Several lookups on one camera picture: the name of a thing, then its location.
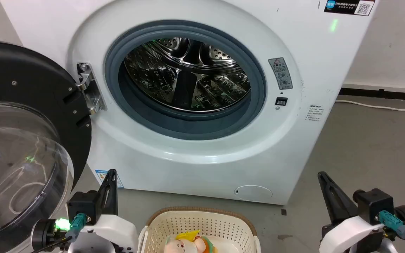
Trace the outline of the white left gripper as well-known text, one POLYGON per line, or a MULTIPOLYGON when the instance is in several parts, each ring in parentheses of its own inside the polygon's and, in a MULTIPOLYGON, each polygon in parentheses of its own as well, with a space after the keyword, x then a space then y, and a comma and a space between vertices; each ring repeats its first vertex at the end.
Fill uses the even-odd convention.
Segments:
POLYGON ((108 170, 100 189, 102 214, 86 225, 69 246, 69 253, 137 253, 139 234, 135 225, 118 215, 117 171, 108 170))

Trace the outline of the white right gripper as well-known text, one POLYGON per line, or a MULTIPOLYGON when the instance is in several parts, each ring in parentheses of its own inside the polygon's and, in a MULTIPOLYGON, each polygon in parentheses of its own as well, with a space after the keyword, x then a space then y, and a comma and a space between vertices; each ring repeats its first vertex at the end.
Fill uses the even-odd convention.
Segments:
POLYGON ((384 227, 378 222, 371 225, 357 216, 357 206, 347 194, 331 179, 325 171, 317 175, 331 224, 331 229, 320 242, 319 253, 387 253, 387 239, 382 239, 376 249, 366 250, 359 247, 360 240, 369 236, 373 230, 384 227))

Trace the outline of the white front-load washing machine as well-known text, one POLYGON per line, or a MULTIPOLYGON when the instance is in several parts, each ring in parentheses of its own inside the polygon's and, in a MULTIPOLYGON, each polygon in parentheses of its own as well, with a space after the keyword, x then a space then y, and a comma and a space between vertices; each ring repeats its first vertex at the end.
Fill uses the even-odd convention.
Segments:
POLYGON ((272 191, 285 205, 321 133, 363 37, 369 16, 324 12, 328 0, 0 0, 21 46, 47 56, 79 83, 89 62, 107 111, 90 114, 86 164, 118 171, 125 188, 239 200, 234 190, 272 191), (230 34, 263 69, 267 95, 258 117, 238 133, 207 141, 157 134, 131 120, 107 88, 111 44, 150 21, 183 20, 230 34), (280 90, 268 59, 283 57, 293 88, 280 90), (276 106, 286 97, 286 106, 276 106))

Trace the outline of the blue energy label sticker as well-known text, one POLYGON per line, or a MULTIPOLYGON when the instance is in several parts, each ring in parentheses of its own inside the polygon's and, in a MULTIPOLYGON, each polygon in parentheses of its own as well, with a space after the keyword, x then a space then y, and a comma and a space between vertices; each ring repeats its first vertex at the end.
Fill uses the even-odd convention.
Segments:
MULTIPOLYGON (((106 175, 108 174, 108 171, 105 170, 95 170, 95 176, 100 180, 100 183, 104 181, 106 178, 106 175)), ((117 173, 117 187, 124 189, 124 185, 122 184, 122 181, 120 180, 120 177, 117 173)))

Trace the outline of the cream plastic laundry basket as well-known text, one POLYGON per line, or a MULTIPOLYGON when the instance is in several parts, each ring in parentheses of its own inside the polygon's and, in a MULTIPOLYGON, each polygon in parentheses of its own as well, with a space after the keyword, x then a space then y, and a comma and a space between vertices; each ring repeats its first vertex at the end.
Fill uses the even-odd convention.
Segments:
POLYGON ((137 253, 163 253, 169 236, 198 229, 219 253, 262 253, 249 219, 230 211, 198 207, 171 207, 154 213, 140 232, 137 253))

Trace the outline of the oval drain filter cover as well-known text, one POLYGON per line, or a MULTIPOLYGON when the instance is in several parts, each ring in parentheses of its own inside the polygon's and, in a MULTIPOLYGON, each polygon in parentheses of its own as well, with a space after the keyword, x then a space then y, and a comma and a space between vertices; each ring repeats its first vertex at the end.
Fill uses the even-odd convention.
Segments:
POLYGON ((262 203, 272 198, 272 191, 263 186, 244 185, 234 190, 234 195, 239 200, 262 203))

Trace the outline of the plush doll toy yellow hair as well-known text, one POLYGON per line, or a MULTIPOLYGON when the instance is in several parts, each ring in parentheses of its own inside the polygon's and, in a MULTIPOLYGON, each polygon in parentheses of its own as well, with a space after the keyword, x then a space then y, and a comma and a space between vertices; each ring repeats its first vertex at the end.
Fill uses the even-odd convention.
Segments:
POLYGON ((163 253, 219 253, 218 248, 200 230, 169 236, 163 253))

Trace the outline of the grey rubber door gasket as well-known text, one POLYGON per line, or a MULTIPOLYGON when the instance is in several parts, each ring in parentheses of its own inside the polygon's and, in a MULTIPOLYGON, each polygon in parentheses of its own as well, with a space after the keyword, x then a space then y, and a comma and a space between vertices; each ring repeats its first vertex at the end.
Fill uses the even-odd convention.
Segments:
POLYGON ((179 140, 207 141, 238 133, 258 117, 267 95, 265 74, 251 50, 230 34, 194 21, 150 21, 125 31, 107 51, 104 74, 123 115, 157 134, 179 140), (145 42, 171 37, 206 42, 228 53, 249 78, 250 93, 233 107, 213 113, 178 111, 146 97, 128 76, 125 56, 145 42))

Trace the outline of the chrome door hinge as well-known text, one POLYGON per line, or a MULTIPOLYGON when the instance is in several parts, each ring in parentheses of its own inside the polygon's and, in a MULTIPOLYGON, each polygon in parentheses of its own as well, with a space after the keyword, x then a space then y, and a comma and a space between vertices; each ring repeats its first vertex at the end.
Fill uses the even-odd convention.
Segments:
POLYGON ((77 63, 78 89, 84 95, 87 109, 90 114, 99 111, 107 111, 106 102, 103 99, 94 71, 89 62, 77 63))

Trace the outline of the black baseboard strip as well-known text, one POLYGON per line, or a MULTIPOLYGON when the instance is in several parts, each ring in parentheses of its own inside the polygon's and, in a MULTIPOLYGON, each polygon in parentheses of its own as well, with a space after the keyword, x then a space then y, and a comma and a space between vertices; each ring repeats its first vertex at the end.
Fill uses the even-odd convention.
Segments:
POLYGON ((386 91, 385 89, 373 91, 367 89, 341 88, 339 95, 405 100, 405 92, 386 91))

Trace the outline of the stainless steel washer drum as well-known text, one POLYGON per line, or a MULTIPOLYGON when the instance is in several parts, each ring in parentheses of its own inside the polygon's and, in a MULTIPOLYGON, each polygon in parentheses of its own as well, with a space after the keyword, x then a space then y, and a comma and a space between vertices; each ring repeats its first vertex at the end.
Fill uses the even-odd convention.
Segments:
POLYGON ((145 42, 123 64, 146 97, 178 111, 219 112, 243 101, 251 90, 245 71, 228 53, 189 38, 145 42))

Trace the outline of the grey warning sticker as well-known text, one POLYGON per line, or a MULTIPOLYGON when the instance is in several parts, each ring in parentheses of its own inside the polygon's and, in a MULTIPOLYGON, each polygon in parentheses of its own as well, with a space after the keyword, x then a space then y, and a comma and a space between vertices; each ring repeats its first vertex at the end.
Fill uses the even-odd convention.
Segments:
POLYGON ((280 90, 292 89, 293 83, 285 59, 283 57, 268 59, 268 63, 270 64, 275 74, 275 78, 278 82, 279 89, 280 90))

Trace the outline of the black round glass washer door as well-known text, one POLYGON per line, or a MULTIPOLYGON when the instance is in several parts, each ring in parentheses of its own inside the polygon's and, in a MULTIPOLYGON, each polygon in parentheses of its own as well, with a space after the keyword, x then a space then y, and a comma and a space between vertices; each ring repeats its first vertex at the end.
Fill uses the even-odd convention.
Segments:
POLYGON ((54 230, 89 156, 92 123, 80 84, 34 50, 0 41, 0 253, 54 230))

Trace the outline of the black QR code label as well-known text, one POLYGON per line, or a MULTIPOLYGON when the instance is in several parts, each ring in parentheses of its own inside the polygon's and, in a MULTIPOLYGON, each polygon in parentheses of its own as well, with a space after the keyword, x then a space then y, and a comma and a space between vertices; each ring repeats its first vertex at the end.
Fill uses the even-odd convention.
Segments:
POLYGON ((376 0, 328 0, 324 12, 369 16, 376 0))

